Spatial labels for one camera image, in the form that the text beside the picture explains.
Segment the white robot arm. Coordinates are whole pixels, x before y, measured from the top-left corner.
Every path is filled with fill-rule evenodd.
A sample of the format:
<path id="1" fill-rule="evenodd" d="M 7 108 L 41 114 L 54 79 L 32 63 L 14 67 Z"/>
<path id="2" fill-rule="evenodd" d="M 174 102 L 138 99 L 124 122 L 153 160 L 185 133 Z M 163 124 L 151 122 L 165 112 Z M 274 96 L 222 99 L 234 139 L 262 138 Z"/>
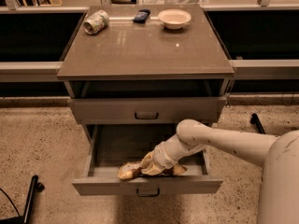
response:
<path id="1" fill-rule="evenodd" d="M 185 119 L 174 136 L 145 156 L 142 173 L 157 175 L 206 146 L 263 168 L 257 224 L 299 224 L 299 131 L 281 136 L 244 133 Z"/>

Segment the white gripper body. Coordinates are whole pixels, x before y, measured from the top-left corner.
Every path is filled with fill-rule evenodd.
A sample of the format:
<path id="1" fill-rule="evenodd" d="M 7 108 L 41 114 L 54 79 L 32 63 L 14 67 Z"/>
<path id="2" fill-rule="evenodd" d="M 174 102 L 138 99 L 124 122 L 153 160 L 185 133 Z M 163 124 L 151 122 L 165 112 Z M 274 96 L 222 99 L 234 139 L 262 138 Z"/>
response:
<path id="1" fill-rule="evenodd" d="M 160 143 L 152 151 L 152 160 L 160 169 L 170 169 L 178 162 L 172 159 L 166 152 L 164 142 Z"/>

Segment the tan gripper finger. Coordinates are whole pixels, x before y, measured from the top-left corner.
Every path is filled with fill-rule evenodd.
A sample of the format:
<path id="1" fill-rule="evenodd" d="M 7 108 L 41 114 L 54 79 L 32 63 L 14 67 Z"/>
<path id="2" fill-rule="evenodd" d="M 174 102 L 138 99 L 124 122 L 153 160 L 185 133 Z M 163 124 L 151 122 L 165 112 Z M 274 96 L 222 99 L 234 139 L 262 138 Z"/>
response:
<path id="1" fill-rule="evenodd" d="M 142 169 L 150 169 L 152 165 L 153 165 L 152 152 L 149 152 L 140 162 L 140 167 Z"/>
<path id="2" fill-rule="evenodd" d="M 150 166 L 141 170 L 143 175 L 159 175 L 164 171 L 164 168 L 159 168 L 157 166 Z"/>

